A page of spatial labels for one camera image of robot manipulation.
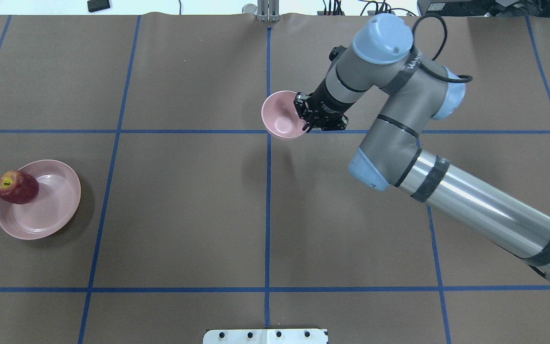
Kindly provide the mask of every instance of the pink bowl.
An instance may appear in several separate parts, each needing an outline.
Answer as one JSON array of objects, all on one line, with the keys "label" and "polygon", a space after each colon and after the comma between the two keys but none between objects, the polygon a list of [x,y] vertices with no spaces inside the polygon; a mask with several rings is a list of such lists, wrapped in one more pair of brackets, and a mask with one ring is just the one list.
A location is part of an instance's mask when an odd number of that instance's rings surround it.
[{"label": "pink bowl", "polygon": [[282,140],[292,140],[304,134],[305,121],[298,117],[294,108],[296,92],[279,91],[271,94],[262,103],[262,123],[266,131]]}]

